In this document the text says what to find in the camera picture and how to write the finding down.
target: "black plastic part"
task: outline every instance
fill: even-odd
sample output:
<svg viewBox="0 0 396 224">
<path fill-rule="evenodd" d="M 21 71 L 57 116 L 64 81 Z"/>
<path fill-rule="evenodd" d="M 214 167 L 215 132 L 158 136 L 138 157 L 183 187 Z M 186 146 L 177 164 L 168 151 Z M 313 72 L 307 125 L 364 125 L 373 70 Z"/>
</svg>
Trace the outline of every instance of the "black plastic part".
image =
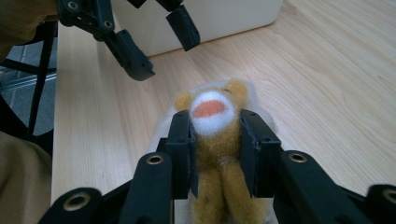
<svg viewBox="0 0 396 224">
<path fill-rule="evenodd" d="M 183 0 L 157 0 L 157 2 L 165 8 L 167 11 L 173 11 L 175 10 L 180 4 L 183 2 Z"/>
<path fill-rule="evenodd" d="M 174 199 L 188 198 L 191 178 L 195 175 L 195 162 L 191 162 L 191 136 L 189 111 L 176 113 L 166 140 L 166 152 L 172 157 L 174 167 Z"/>
<path fill-rule="evenodd" d="M 128 0 L 135 8 L 140 8 L 145 4 L 146 0 Z"/>
<path fill-rule="evenodd" d="M 272 198 L 276 170 L 283 152 L 281 142 L 262 118 L 249 110 L 241 111 L 242 149 L 241 169 L 250 195 Z"/>
<path fill-rule="evenodd" d="M 63 25 L 77 26 L 105 41 L 114 57 L 133 79 L 142 81 L 155 75 L 149 58 L 137 47 L 126 30 L 114 33 L 110 0 L 59 0 L 59 18 Z"/>
<path fill-rule="evenodd" d="M 119 223 L 121 210 L 125 204 L 130 186 L 131 181 L 128 181 L 104 195 L 92 223 Z"/>
<path fill-rule="evenodd" d="M 94 3 L 99 30 L 104 33 L 114 31 L 115 25 L 110 0 L 94 1 Z"/>
<path fill-rule="evenodd" d="M 137 164 L 120 223 L 173 223 L 172 160 L 149 153 Z"/>
<path fill-rule="evenodd" d="M 81 189 L 73 189 L 66 194 L 62 195 L 49 211 L 41 218 L 40 224 L 83 224 L 83 223 L 91 223 L 94 216 L 96 215 L 97 208 L 99 207 L 102 201 L 102 194 L 97 189 L 90 188 L 81 188 Z M 78 208 L 79 204 L 84 200 L 88 200 L 88 202 Z M 67 208 L 76 207 L 76 210 L 68 210 Z"/>
<path fill-rule="evenodd" d="M 155 75 L 149 58 L 137 47 L 126 30 L 106 38 L 105 43 L 131 78 L 143 81 Z"/>
<path fill-rule="evenodd" d="M 374 223 L 395 223 L 396 187 L 391 185 L 371 186 L 366 197 L 366 206 Z"/>
<path fill-rule="evenodd" d="M 185 51 L 193 49 L 201 42 L 201 37 L 187 9 L 179 6 L 166 19 Z"/>
<path fill-rule="evenodd" d="M 278 171 L 303 223 L 371 223 L 308 154 L 283 152 Z"/>
</svg>

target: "brown fabric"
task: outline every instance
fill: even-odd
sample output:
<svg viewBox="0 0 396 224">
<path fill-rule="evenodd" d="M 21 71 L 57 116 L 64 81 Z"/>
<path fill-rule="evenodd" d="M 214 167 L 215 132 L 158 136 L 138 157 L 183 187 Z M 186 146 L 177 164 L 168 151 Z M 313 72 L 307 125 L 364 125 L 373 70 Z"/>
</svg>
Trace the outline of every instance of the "brown fabric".
<svg viewBox="0 0 396 224">
<path fill-rule="evenodd" d="M 56 15 L 57 0 L 0 0 L 0 62 L 12 46 L 32 40 L 40 22 Z"/>
<path fill-rule="evenodd" d="M 0 222 L 37 223 L 50 208 L 50 183 L 50 155 L 0 132 Z"/>
</svg>

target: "plush toy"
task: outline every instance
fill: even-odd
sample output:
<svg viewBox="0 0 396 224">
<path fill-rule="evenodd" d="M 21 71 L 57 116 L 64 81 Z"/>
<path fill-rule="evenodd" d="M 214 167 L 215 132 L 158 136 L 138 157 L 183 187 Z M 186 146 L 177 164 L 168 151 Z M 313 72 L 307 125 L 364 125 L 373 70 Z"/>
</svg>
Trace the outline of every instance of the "plush toy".
<svg viewBox="0 0 396 224">
<path fill-rule="evenodd" d="M 248 102 L 246 85 L 230 80 L 223 88 L 181 93 L 177 111 L 190 110 L 197 139 L 198 198 L 192 199 L 195 223 L 263 223 L 266 204 L 250 198 L 239 165 L 240 110 Z"/>
</svg>

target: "metal bolt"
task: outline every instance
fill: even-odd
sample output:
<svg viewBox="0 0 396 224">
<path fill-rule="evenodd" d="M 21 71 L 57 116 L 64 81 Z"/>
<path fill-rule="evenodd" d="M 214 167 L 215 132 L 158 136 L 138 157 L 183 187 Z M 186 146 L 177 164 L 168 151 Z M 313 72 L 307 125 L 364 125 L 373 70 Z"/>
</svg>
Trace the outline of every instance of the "metal bolt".
<svg viewBox="0 0 396 224">
<path fill-rule="evenodd" d="M 64 202 L 64 210 L 69 212 L 76 211 L 87 205 L 90 200 L 91 196 L 87 192 L 75 193 Z"/>
</svg>

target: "white plush muzzle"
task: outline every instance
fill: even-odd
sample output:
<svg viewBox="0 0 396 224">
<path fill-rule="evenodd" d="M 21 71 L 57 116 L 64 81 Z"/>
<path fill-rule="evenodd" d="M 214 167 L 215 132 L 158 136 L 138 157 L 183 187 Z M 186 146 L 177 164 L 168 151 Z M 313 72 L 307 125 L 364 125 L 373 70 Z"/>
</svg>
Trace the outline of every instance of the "white plush muzzle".
<svg viewBox="0 0 396 224">
<path fill-rule="evenodd" d="M 191 103 L 191 123 L 194 130 L 204 136 L 223 131 L 234 118 L 230 100 L 217 91 L 207 91 Z"/>
</svg>

